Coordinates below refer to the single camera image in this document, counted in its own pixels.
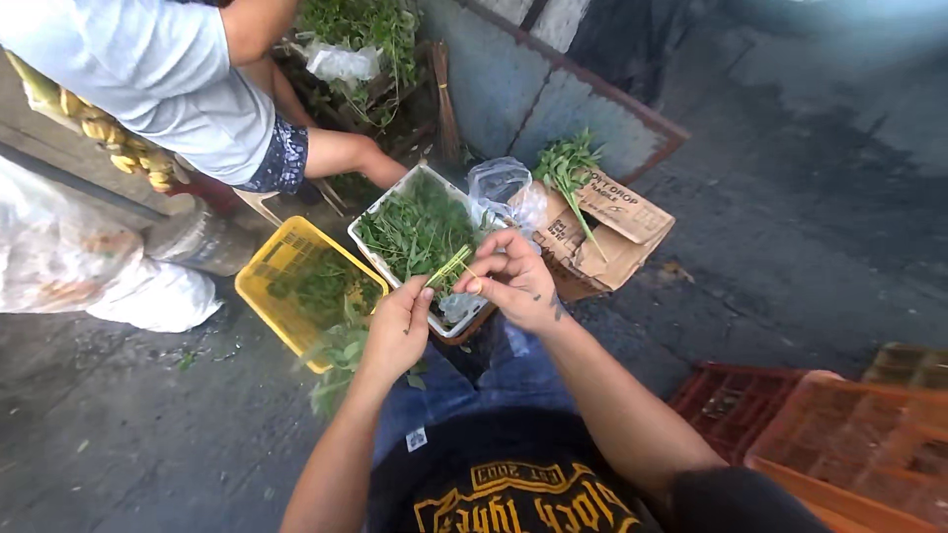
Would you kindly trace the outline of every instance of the black t-shirt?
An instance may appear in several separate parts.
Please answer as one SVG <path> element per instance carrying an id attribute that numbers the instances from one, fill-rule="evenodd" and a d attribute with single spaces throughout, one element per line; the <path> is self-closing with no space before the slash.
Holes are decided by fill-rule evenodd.
<path id="1" fill-rule="evenodd" d="M 371 531 L 662 531 L 573 414 L 473 414 L 406 441 L 373 471 Z M 679 476 L 671 514 L 685 533 L 828 531 L 793 496 L 741 468 Z"/>

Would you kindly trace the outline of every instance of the patterned shorts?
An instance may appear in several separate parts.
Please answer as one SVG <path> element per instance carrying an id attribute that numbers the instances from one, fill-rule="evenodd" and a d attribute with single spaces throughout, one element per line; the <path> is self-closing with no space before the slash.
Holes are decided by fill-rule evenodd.
<path id="1" fill-rule="evenodd" d="M 309 131 L 277 115 L 260 168 L 247 183 L 234 185 L 234 189 L 249 193 L 295 193 L 306 179 L 302 171 L 306 167 L 308 148 Z"/>

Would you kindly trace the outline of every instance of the light blue t-shirt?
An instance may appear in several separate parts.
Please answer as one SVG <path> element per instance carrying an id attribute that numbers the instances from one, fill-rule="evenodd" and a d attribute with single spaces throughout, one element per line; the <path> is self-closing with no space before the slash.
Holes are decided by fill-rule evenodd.
<path id="1" fill-rule="evenodd" d="M 0 9 L 0 44 L 224 183 L 246 183 L 264 160 L 273 102 L 230 66 L 217 8 L 11 0 Z"/>

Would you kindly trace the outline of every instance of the jeans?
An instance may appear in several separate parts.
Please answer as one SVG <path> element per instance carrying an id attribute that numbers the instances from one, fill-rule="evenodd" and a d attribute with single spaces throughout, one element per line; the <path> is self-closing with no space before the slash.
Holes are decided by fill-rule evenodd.
<path id="1" fill-rule="evenodd" d="M 476 387 L 431 344 L 422 356 L 428 364 L 421 375 L 426 390 L 399 379 L 382 404 L 375 428 L 373 466 L 395 446 L 407 446 L 406 435 L 453 416 L 505 407 L 538 407 L 577 413 L 573 397 L 539 339 L 508 322 L 494 319 L 495 349 L 490 366 Z"/>

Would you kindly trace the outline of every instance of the cardboard box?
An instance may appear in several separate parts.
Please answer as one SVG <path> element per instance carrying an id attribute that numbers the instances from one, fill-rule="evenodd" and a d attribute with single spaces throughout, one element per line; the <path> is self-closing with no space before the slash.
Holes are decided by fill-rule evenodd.
<path id="1" fill-rule="evenodd" d="M 534 232 L 560 300 L 571 302 L 622 286 L 668 235 L 675 217 L 596 169 L 576 191 L 579 209 L 599 221 L 592 230 L 608 261 L 579 225 L 563 195 L 534 182 L 547 197 L 547 224 Z"/>

